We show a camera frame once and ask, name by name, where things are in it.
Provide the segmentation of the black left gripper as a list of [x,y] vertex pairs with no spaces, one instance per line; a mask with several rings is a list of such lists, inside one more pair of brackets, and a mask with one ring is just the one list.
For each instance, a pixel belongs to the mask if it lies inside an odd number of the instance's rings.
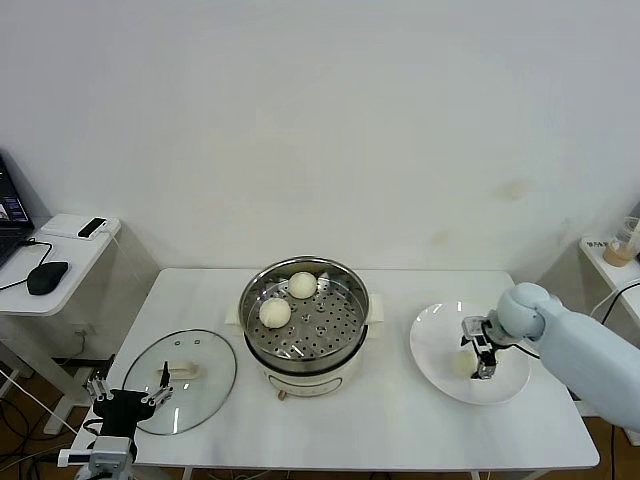
[[86,389],[95,400],[93,413],[102,420],[100,435],[133,438],[138,422],[146,419],[148,405],[161,405],[172,396],[169,365],[163,364],[159,388],[153,394],[128,390],[111,392],[107,377],[114,360],[115,354],[112,354],[89,375]]

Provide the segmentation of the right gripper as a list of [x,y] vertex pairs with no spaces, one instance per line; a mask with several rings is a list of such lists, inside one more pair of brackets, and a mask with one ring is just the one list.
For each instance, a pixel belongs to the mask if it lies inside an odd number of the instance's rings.
[[488,317],[476,316],[472,319],[472,336],[463,336],[461,347],[469,346],[476,352],[477,365],[472,374],[476,380],[491,379],[496,371],[496,352],[503,348],[494,335],[492,324]]

